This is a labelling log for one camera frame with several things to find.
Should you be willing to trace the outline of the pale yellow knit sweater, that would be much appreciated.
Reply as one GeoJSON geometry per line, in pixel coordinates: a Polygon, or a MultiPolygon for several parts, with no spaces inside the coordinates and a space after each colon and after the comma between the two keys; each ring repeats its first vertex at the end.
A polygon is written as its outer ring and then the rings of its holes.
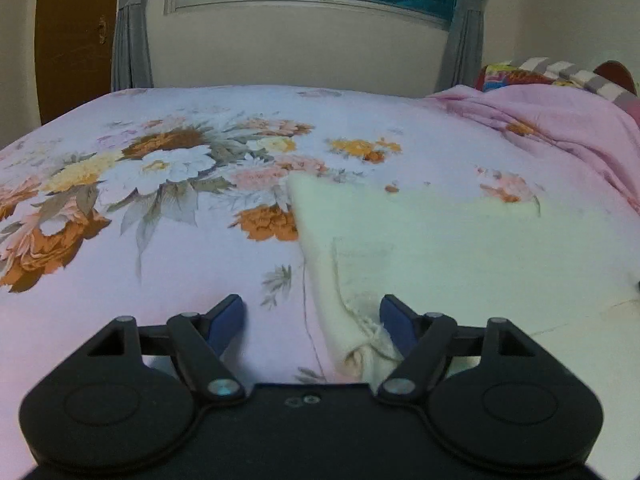
{"type": "Polygon", "coordinates": [[[296,174],[299,243],[329,355],[378,385],[400,360],[378,308],[462,325],[508,318],[595,393],[604,409],[590,466],[639,470],[639,217],[604,200],[457,200],[296,174]]]}

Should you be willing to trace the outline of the pink floral bed sheet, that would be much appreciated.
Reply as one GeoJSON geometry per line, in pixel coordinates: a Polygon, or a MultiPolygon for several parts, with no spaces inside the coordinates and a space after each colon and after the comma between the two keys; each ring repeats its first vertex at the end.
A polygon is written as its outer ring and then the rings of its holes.
{"type": "Polygon", "coordinates": [[[578,159],[422,99],[278,86],[122,90],[1,153],[1,474],[35,466],[24,396],[113,318],[241,296],[224,362],[247,386],[363,382],[333,364],[296,228],[296,174],[457,200],[604,200],[578,159]]]}

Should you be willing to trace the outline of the pink blanket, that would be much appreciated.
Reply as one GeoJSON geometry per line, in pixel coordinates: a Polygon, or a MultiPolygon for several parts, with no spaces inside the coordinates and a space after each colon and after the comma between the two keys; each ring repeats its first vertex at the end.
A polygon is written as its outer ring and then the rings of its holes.
{"type": "Polygon", "coordinates": [[[554,148],[570,155],[639,209],[638,99],[626,110],[573,87],[517,84],[488,92],[455,86],[420,103],[498,131],[531,153],[554,148]]]}

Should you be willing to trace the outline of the grey left curtain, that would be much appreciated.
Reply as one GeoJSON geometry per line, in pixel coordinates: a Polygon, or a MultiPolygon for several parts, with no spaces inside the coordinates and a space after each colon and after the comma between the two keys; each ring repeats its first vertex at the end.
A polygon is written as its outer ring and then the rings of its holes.
{"type": "Polygon", "coordinates": [[[146,22],[148,1],[117,0],[111,69],[113,92],[153,87],[146,22]]]}

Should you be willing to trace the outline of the grey curtain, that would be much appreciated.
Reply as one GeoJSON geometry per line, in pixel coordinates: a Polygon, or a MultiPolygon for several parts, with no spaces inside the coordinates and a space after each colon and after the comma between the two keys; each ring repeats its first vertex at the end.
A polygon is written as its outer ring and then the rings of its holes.
{"type": "Polygon", "coordinates": [[[113,92],[153,87],[146,22],[148,1],[117,0],[111,69],[113,92]]]}
{"type": "Polygon", "coordinates": [[[458,84],[472,87],[484,52],[485,10],[488,0],[456,0],[436,90],[458,84]]]}

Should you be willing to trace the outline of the striped pink grey pillow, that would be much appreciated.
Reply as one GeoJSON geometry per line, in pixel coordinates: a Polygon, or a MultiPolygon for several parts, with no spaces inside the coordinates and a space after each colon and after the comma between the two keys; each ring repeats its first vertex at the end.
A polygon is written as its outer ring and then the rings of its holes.
{"type": "Polygon", "coordinates": [[[523,58],[485,65],[477,77],[475,89],[483,92],[514,84],[554,84],[585,90],[616,105],[639,121],[639,92],[635,96],[624,88],[585,70],[575,63],[553,58],[523,58]]]}

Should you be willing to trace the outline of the grey right curtain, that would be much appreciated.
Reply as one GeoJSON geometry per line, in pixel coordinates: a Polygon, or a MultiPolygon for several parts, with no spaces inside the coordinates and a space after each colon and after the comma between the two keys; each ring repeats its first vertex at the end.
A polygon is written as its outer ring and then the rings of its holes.
{"type": "Polygon", "coordinates": [[[456,0],[436,90],[458,84],[472,87],[484,52],[485,10],[488,0],[456,0]]]}

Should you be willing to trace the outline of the red heart-shaped headboard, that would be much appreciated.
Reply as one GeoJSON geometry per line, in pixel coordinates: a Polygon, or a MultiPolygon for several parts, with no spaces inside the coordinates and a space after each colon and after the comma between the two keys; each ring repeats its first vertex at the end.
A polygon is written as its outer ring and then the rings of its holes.
{"type": "Polygon", "coordinates": [[[601,63],[594,69],[594,72],[603,77],[604,79],[611,81],[613,84],[624,88],[628,92],[638,94],[634,77],[631,75],[630,70],[621,62],[608,60],[601,63]]]}

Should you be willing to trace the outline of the brown wooden door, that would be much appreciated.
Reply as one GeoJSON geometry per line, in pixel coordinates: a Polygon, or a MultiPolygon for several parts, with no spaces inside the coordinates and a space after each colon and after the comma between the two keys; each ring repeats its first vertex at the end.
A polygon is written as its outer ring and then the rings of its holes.
{"type": "Polygon", "coordinates": [[[35,73],[40,122],[111,91],[117,0],[37,0],[35,73]]]}

